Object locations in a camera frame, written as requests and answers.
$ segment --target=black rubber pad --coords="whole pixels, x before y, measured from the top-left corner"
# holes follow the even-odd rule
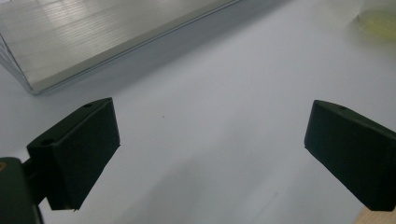
[[[396,133],[344,106],[315,101],[304,143],[369,209],[394,209]]]
[[[52,209],[79,209],[120,146],[111,98],[82,106],[27,146]]]

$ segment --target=black clamp jaw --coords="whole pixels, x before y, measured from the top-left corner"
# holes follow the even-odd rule
[[[91,102],[27,146],[30,159],[0,158],[0,223],[43,223],[38,205],[79,209],[120,146],[111,98]]]
[[[315,101],[305,147],[365,206],[396,204],[396,133],[341,105]]]

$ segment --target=yellow object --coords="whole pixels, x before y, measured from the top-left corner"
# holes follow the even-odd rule
[[[373,35],[396,41],[396,15],[387,11],[365,11],[359,15],[361,26]]]

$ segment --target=aluminum profile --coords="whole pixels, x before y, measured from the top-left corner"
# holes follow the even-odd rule
[[[237,1],[5,2],[0,6],[0,63],[38,94]]]

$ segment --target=white surface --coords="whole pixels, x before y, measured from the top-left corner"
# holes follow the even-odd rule
[[[80,211],[40,205],[47,223],[352,223],[304,133],[315,99],[396,130],[396,51],[359,39],[355,4],[245,0],[38,97],[0,67],[1,155],[112,96],[120,149]]]

